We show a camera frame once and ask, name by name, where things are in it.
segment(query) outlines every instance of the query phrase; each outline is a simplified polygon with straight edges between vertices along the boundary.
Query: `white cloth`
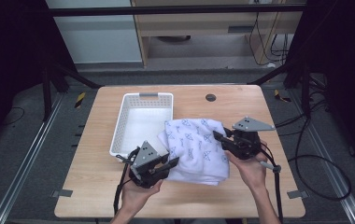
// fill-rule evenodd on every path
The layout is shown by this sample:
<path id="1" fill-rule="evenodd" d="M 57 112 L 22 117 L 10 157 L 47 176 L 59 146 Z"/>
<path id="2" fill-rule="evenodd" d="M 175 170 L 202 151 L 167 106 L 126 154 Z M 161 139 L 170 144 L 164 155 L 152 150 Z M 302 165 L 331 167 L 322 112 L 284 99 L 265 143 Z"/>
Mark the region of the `white cloth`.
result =
<path id="1" fill-rule="evenodd" d="M 229 177 L 229 161 L 213 131 L 226 136 L 221 122 L 213 119 L 174 119 L 165 122 L 158 138 L 169 151 L 169 160 L 179 157 L 167 179 L 218 185 Z"/>

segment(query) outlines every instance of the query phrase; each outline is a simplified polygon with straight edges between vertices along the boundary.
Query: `black curtain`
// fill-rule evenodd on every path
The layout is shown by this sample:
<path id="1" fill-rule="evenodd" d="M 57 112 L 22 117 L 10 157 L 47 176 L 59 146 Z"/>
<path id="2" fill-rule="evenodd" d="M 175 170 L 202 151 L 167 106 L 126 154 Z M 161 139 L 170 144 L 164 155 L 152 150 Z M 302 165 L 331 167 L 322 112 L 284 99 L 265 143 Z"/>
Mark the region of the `black curtain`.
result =
<path id="1" fill-rule="evenodd" d="M 45 54 L 77 72 L 54 19 L 27 17 L 28 9 L 48 6 L 44 0 L 0 0 L 0 125 L 15 94 L 42 82 L 41 70 L 50 62 Z"/>
<path id="2" fill-rule="evenodd" d="M 303 14 L 288 60 L 302 57 L 310 72 L 327 77 L 326 96 L 355 153 L 355 1 L 308 0 L 308 4 L 317 7 Z M 300 81 L 300 69 L 290 70 L 288 82 Z"/>

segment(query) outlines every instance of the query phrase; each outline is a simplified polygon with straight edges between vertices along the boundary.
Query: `black cable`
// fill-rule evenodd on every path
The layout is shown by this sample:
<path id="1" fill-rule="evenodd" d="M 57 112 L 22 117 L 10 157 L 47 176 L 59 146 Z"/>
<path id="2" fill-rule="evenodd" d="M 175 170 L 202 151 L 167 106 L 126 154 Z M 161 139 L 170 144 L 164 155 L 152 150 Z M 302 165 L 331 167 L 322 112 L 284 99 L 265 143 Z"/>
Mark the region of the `black cable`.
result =
<path id="1" fill-rule="evenodd" d="M 255 84 L 255 85 L 262 85 L 264 82 L 267 80 L 279 75 L 282 72 L 286 72 L 289 69 L 291 69 L 296 63 L 301 62 L 304 57 L 307 57 L 307 52 L 308 48 L 311 47 L 311 41 L 314 38 L 315 35 L 318 35 L 318 30 L 320 29 L 321 25 L 326 21 L 326 19 L 330 16 L 332 13 L 334 7 L 336 6 L 338 0 L 334 1 L 334 4 L 330 7 L 329 11 L 326 13 L 326 15 L 322 18 L 321 22 L 317 24 L 317 26 L 312 30 L 312 32 L 306 37 L 305 41 L 301 45 L 301 47 L 295 52 L 294 55 L 290 57 L 290 60 L 287 61 L 287 63 L 283 64 L 282 66 L 276 68 L 275 70 L 271 71 L 267 75 L 260 77 L 254 81 L 249 82 L 248 84 Z"/>
<path id="2" fill-rule="evenodd" d="M 319 102 L 317 102 L 316 104 L 314 104 L 314 105 L 312 105 L 311 106 L 311 112 L 314 112 L 314 111 L 316 111 L 316 110 L 314 110 L 314 108 L 315 107 L 317 107 L 318 105 L 320 105 L 320 104 L 324 104 L 326 101 L 325 100 L 321 100 L 321 101 L 319 101 Z M 282 122 L 280 122 L 280 123 L 278 123 L 278 124 L 276 124 L 276 128 L 280 128 L 280 127 L 283 127 L 283 126 L 287 126 L 287 125 L 289 125 L 289 124 L 292 124 L 292 123 L 294 123 L 295 121 L 297 121 L 297 120 L 299 120 L 300 118 L 302 118 L 303 116 L 304 116 L 305 114 L 303 113 L 303 114 L 300 114 L 300 115 L 298 115 L 298 116 L 296 116 L 296 117 L 293 117 L 293 118 L 290 118 L 290 119 L 286 119 L 286 120 L 284 120 L 284 121 L 282 121 Z"/>
<path id="3" fill-rule="evenodd" d="M 266 145 L 266 144 L 263 144 L 262 145 L 267 148 L 268 151 L 271 152 L 270 148 Z M 276 198 L 277 198 L 277 212 L 278 212 L 278 218 L 279 218 L 279 221 L 280 223 L 282 224 L 283 223 L 283 212 L 282 212 L 282 200 L 281 200 L 281 197 L 280 197 L 280 183 L 279 183 L 279 172 L 280 172 L 280 166 L 277 165 L 274 161 L 274 157 L 273 156 L 270 156 L 268 155 L 268 153 L 260 148 L 260 151 L 262 152 L 262 154 L 264 154 L 264 156 L 271 162 L 271 164 L 273 164 L 274 166 L 274 179 L 275 179 L 275 189 L 276 189 Z"/>
<path id="4" fill-rule="evenodd" d="M 301 155 L 301 156 L 297 156 L 297 157 L 293 157 L 291 159 L 289 159 L 288 161 L 297 161 L 299 159 L 302 159 L 302 158 L 316 158 L 316 159 L 320 159 L 320 160 L 323 160 L 323 161 L 326 161 L 326 162 L 329 162 L 332 166 L 334 166 L 334 168 L 336 168 L 340 174 L 344 177 L 347 185 L 348 185 L 348 190 L 347 190 L 347 193 L 344 194 L 343 196 L 341 197 L 330 197 L 330 196 L 327 196 L 325 194 L 322 194 L 322 193 L 319 193 L 318 191 L 312 189 L 304 180 L 303 178 L 301 177 L 301 181 L 303 182 L 303 184 L 308 188 L 310 189 L 313 193 L 317 194 L 318 196 L 322 197 L 322 198 L 325 198 L 325 199 L 328 199 L 328 200 L 331 200 L 331 201 L 341 201 L 341 200 L 344 200 L 346 199 L 349 194 L 352 192 L 352 186 L 351 186 L 351 182 L 349 180 L 349 177 L 347 176 L 347 174 L 343 171 L 343 169 L 341 169 L 341 167 L 339 167 L 336 163 L 326 159 L 326 158 L 323 158 L 321 156 L 317 156 L 317 155 Z"/>
<path id="5" fill-rule="evenodd" d="M 327 160 L 327 159 L 325 159 L 325 158 L 322 158 L 322 157 L 320 157 L 320 156 L 315 156 L 315 155 L 301 155 L 301 156 L 299 156 L 299 155 L 298 155 L 298 151 L 299 151 L 298 149 L 299 149 L 299 146 L 300 146 L 302 137 L 303 137 L 303 133 L 304 133 L 305 127 L 307 126 L 307 123 L 309 123 L 309 122 L 310 122 L 310 119 L 306 119 L 306 120 L 305 120 L 305 125 L 303 125 L 303 129 L 302 129 L 302 131 L 300 132 L 299 139 L 298 139 L 298 141 L 297 141 L 297 145 L 296 145 L 296 149 L 295 149 L 295 156 L 294 156 L 293 158 L 289 159 L 288 161 L 294 161 L 294 164 L 295 164 L 295 166 L 296 166 L 297 175 L 299 176 L 299 178 L 300 178 L 300 180 L 303 182 L 303 184 L 304 184 L 309 190 L 311 190 L 313 193 L 317 194 L 317 195 L 320 196 L 321 198 L 328 199 L 328 200 L 331 200 L 331 201 L 344 200 L 344 199 L 346 199 L 346 198 L 349 196 L 349 194 L 352 192 L 352 186 L 351 186 L 351 184 L 350 184 L 349 178 L 347 177 L 347 175 L 343 172 L 343 170 L 342 170 L 340 167 L 338 167 L 338 166 L 337 166 L 335 163 L 333 163 L 332 161 L 329 161 L 329 160 Z M 329 163 L 332 164 L 335 168 L 337 168 L 337 169 L 340 171 L 341 175 L 345 178 L 345 180 L 346 180 L 346 182 L 347 182 L 347 184 L 348 184 L 348 192 L 347 192 L 345 195 L 341 196 L 341 197 L 330 197 L 330 196 L 324 195 L 324 194 L 322 194 L 322 193 L 319 193 L 318 191 L 316 191 L 316 190 L 314 190 L 313 188 L 311 188 L 311 187 L 307 184 L 307 182 L 304 180 L 304 178 L 302 177 L 302 175 L 301 175 L 301 173 L 300 173 L 299 166 L 298 166 L 298 159 L 300 159 L 300 158 L 305 158 L 305 157 L 314 157 L 314 158 L 322 159 L 322 160 L 324 160 L 324 161 L 329 162 Z"/>
<path id="6" fill-rule="evenodd" d="M 20 117 L 17 118 L 17 119 L 15 119 L 15 120 L 12 120 L 12 121 L 10 121 L 10 122 L 2 123 L 2 125 L 10 125 L 10 124 L 13 124 L 13 123 L 17 122 L 18 120 L 20 120 L 21 118 L 23 118 L 23 116 L 25 115 L 25 110 L 24 110 L 22 107 L 13 106 L 12 109 L 19 109 L 20 111 L 22 111 Z"/>
<path id="7" fill-rule="evenodd" d="M 270 62 L 269 63 L 274 63 L 274 62 L 277 62 L 277 60 L 274 60 L 274 59 L 270 59 L 268 56 L 267 56 L 267 53 L 265 52 L 265 46 L 264 46 L 264 43 L 263 43 L 263 39 L 262 39 L 262 36 L 260 34 L 260 29 L 259 29 L 259 12 L 256 13 L 256 20 L 253 24 L 253 29 L 252 31 L 250 32 L 250 35 L 249 35 L 249 46 L 250 46 L 250 50 L 252 52 L 252 55 L 254 56 L 254 51 L 253 51 L 253 48 L 251 46 L 251 37 L 252 37 L 252 34 L 253 34 L 253 31 L 255 28 L 257 28 L 257 33 L 259 35 L 259 39 L 260 39 L 260 42 L 262 43 L 262 48 L 263 48 L 263 54 L 264 56 L 267 58 L 267 60 L 269 60 Z M 256 57 L 254 57 L 254 61 L 257 65 L 267 65 L 269 63 L 258 63 L 257 60 L 256 60 Z"/>
<path id="8" fill-rule="evenodd" d="M 123 187 L 124 184 L 126 183 L 126 182 L 124 183 L 124 178 L 125 178 L 127 169 L 128 169 L 128 163 L 125 163 L 124 169 L 123 169 L 123 171 L 122 171 L 121 179 L 120 179 L 120 184 L 117 186 L 116 194 L 114 195 L 114 203 L 113 203 L 113 206 L 114 206 L 114 215 L 116 215 L 117 212 L 119 211 L 120 195 L 121 195 L 122 187 Z"/>
<path id="9" fill-rule="evenodd" d="M 279 137 L 283 137 L 283 136 L 290 136 L 290 135 L 295 135 L 295 134 L 298 134 L 298 133 L 300 133 L 301 131 L 299 131 L 299 132 L 296 132 L 296 133 L 282 133 L 282 134 L 279 134 L 278 136 Z"/>
<path id="10" fill-rule="evenodd" d="M 283 47 L 282 49 L 273 49 L 273 46 L 275 45 L 275 42 L 277 40 L 277 35 L 274 35 L 273 42 L 271 43 L 271 54 L 279 57 L 279 61 L 286 61 L 287 54 L 289 52 L 288 50 L 288 35 L 284 34 L 284 41 L 283 41 Z"/>
<path id="11" fill-rule="evenodd" d="M 316 112 L 322 108 L 322 106 L 319 106 L 318 108 L 316 108 L 318 105 L 326 105 L 326 100 L 321 100 L 321 101 L 317 102 L 314 106 L 311 107 L 311 112 Z"/>

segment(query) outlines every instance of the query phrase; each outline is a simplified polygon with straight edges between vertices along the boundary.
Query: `white cabinet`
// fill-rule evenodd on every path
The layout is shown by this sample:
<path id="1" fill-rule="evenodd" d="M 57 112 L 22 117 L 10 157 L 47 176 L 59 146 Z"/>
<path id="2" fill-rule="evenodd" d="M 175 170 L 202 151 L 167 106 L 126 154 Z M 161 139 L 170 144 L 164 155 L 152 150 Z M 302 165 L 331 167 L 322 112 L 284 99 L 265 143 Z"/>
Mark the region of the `white cabinet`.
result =
<path id="1" fill-rule="evenodd" d="M 131 0 L 134 7 L 188 5 L 247 5 L 252 0 Z M 263 0 L 273 4 L 303 3 L 305 0 Z M 294 34 L 301 12 L 241 12 L 136 15 L 142 59 L 147 64 L 149 39 L 165 35 L 228 35 L 234 28 L 250 38 L 257 62 L 268 62 L 265 52 L 272 45 L 275 34 Z"/>
<path id="2" fill-rule="evenodd" d="M 47 0 L 49 8 L 129 7 L 129 0 Z M 55 17 L 74 63 L 141 63 L 134 18 Z"/>

